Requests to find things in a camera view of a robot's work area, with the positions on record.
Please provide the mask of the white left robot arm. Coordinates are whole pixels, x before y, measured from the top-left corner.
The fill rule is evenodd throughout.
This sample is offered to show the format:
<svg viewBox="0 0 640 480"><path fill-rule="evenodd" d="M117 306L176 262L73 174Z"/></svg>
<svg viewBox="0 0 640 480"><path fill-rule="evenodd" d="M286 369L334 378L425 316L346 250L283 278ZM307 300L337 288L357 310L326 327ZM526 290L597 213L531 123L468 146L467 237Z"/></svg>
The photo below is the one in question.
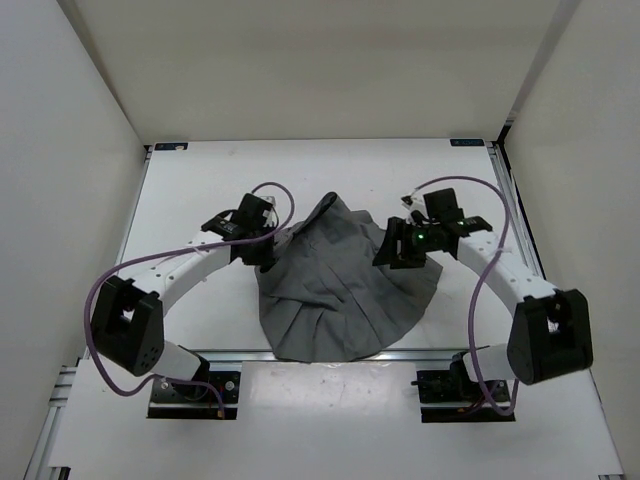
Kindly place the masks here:
<svg viewBox="0 0 640 480"><path fill-rule="evenodd" d="M240 259L271 262L280 227L214 227L191 243L134 258L108 270L92 285L83 312L87 348L105 384L131 397L153 380L166 380L188 400L206 395L209 363L165 339L170 309L214 272Z"/></svg>

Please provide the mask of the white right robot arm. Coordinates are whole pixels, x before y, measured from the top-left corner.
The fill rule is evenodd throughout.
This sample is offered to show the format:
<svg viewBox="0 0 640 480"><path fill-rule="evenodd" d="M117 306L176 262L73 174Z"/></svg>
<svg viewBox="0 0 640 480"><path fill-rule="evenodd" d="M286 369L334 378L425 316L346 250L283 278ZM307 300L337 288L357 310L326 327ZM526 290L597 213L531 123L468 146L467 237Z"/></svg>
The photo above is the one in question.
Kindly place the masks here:
<svg viewBox="0 0 640 480"><path fill-rule="evenodd" d="M476 273L512 316L505 344L462 355L464 365L449 375L455 396L470 400L486 381L533 385L592 366L586 297L535 275L520 257L499 245L491 225L479 216L421 225L391 217L373 264L419 268L426 265L427 254L436 251L450 254Z"/></svg>

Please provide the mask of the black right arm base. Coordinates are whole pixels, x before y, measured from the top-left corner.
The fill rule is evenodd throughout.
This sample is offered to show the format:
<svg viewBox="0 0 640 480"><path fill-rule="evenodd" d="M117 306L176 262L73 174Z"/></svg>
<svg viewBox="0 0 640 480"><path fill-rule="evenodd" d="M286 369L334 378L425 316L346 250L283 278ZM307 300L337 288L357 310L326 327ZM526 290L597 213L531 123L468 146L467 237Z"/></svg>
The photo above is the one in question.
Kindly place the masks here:
<svg viewBox="0 0 640 480"><path fill-rule="evenodd" d="M453 357L447 369L422 369L411 385L417 388L423 424L509 423L515 414L498 414L462 362Z"/></svg>

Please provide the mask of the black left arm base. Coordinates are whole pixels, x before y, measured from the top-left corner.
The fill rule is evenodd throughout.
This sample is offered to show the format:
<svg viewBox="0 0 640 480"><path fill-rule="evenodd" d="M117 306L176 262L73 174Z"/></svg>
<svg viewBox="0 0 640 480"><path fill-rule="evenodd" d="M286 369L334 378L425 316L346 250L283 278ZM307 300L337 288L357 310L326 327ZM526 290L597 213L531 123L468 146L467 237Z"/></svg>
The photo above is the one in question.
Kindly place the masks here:
<svg viewBox="0 0 640 480"><path fill-rule="evenodd" d="M237 418L241 386L239 366L209 364L200 385L175 383L166 378L152 383L147 418L157 420L231 421Z"/></svg>

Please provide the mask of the grey pleated skirt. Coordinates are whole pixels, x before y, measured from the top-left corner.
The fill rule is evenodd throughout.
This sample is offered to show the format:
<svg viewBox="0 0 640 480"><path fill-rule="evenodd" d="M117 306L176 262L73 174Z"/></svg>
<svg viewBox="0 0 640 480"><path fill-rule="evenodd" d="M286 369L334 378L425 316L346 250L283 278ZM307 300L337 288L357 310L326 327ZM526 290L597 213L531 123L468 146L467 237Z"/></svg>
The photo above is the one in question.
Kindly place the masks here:
<svg viewBox="0 0 640 480"><path fill-rule="evenodd" d="M401 340L423 318L442 266L392 270L372 261L385 232L335 192L292 226L293 242L255 270L259 322L274 356L302 363L349 362Z"/></svg>

